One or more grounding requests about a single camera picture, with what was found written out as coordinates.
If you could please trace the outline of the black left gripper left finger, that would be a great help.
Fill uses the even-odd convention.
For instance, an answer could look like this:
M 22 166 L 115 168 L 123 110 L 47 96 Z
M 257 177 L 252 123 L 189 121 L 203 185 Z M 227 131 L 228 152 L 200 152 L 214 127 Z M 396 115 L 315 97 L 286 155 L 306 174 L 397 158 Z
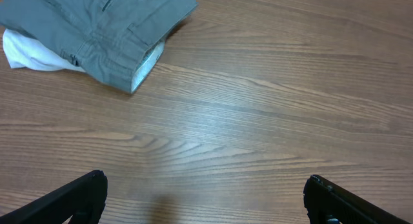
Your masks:
M 108 180 L 93 170 L 43 197 L 1 216 L 1 223 L 98 224 L 105 209 Z

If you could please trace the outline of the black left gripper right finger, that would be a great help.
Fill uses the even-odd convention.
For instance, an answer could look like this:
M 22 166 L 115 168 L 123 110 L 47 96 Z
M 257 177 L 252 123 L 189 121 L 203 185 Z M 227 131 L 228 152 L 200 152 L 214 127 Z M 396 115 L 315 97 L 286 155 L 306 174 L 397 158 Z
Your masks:
M 316 174 L 307 179 L 303 201 L 311 224 L 410 224 Z

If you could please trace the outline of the grey shorts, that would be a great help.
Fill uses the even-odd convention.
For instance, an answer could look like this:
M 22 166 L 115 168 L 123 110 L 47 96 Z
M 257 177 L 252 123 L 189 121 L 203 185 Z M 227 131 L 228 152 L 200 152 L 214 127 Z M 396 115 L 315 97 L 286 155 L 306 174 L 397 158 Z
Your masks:
M 1 25 L 133 94 L 196 0 L 2 0 Z

